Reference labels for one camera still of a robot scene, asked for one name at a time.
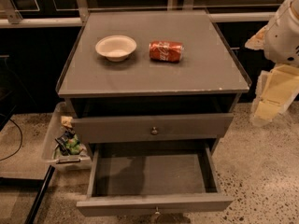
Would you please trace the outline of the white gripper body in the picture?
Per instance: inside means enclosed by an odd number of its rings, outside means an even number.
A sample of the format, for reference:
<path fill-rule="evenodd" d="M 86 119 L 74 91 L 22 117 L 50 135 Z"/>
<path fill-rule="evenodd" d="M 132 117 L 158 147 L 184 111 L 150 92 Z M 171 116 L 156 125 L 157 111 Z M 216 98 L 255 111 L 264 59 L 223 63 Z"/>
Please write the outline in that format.
<path fill-rule="evenodd" d="M 270 72 L 262 71 L 255 94 L 250 122 L 263 127 L 283 114 L 299 94 L 299 67 L 276 64 Z"/>

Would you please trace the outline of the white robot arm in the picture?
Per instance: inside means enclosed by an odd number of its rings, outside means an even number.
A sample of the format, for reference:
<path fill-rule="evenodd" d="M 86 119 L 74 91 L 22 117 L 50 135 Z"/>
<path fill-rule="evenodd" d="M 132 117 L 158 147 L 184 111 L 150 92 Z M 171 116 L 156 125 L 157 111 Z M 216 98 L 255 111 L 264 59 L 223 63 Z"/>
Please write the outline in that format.
<path fill-rule="evenodd" d="M 283 114 L 299 94 L 299 0 L 285 0 L 270 21 L 246 43 L 275 66 L 258 77 L 250 121 L 257 127 Z"/>

